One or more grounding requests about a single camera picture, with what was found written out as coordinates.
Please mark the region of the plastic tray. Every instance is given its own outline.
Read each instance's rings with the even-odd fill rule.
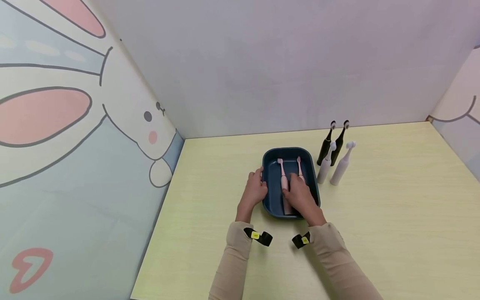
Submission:
[[[281,169],[277,163],[278,158],[283,159],[283,169],[290,185],[290,173],[298,174],[299,168],[297,157],[300,156],[301,170],[305,183],[310,187],[310,193],[313,199],[320,206],[320,195],[318,194],[318,186],[315,176],[315,167],[313,166],[312,156],[310,153],[298,147],[291,148],[275,148],[270,149],[264,154],[263,158],[263,181],[266,181],[268,193],[263,200],[265,210],[274,217],[281,219],[303,219],[299,212],[293,209],[292,215],[285,215],[283,212],[282,188],[280,185]]]

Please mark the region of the cartoon wallpaper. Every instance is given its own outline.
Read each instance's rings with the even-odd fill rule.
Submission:
[[[480,40],[431,113],[432,124],[480,181]]]
[[[0,299],[129,299],[182,146],[89,2],[0,0]]]

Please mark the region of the white wall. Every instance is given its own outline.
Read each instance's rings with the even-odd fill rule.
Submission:
[[[477,0],[97,0],[187,137],[425,120]]]

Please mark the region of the black wrist band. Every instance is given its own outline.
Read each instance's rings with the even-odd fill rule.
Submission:
[[[297,247],[297,249],[300,249],[301,247],[310,243],[310,232],[308,231],[307,233],[305,233],[304,236],[297,234],[292,238],[292,242],[295,245],[295,247]]]
[[[256,232],[252,228],[244,228],[243,231],[247,234],[247,237],[251,238],[252,240],[256,240],[260,244],[264,246],[270,246],[270,243],[273,240],[273,237],[268,232],[263,232],[262,234]]]

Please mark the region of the light yellow tabletop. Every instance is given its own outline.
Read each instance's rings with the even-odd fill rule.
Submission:
[[[305,148],[315,162],[326,135],[186,140],[132,298],[207,299],[248,173],[276,147]],[[473,175],[428,122],[354,127],[344,144],[352,140],[357,146],[340,184],[319,185],[321,207],[383,297],[478,299],[480,184]],[[252,244],[244,299],[332,295],[310,247],[291,242],[307,231],[304,221],[275,219],[260,204],[252,224],[274,239],[270,247]]]

